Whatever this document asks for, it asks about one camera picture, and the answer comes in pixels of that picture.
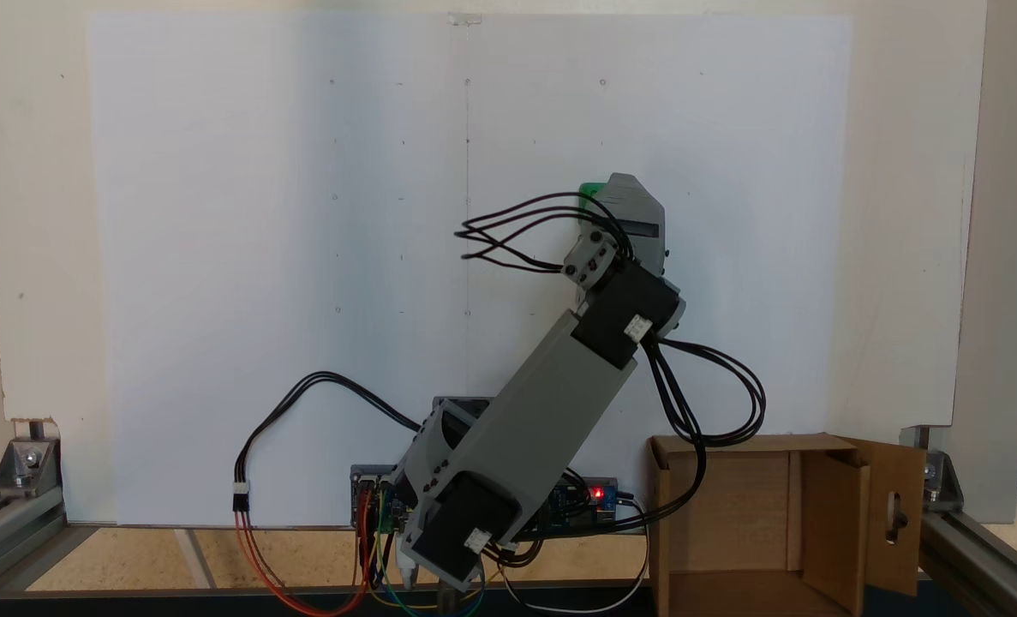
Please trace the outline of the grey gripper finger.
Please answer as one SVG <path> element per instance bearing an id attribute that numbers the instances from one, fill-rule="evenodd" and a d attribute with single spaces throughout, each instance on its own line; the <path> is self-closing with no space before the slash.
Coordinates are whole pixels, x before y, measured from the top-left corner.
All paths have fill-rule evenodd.
<path id="1" fill-rule="evenodd" d="M 598 191 L 598 202 L 622 227 L 662 227 L 664 207 L 630 173 L 613 173 Z"/>

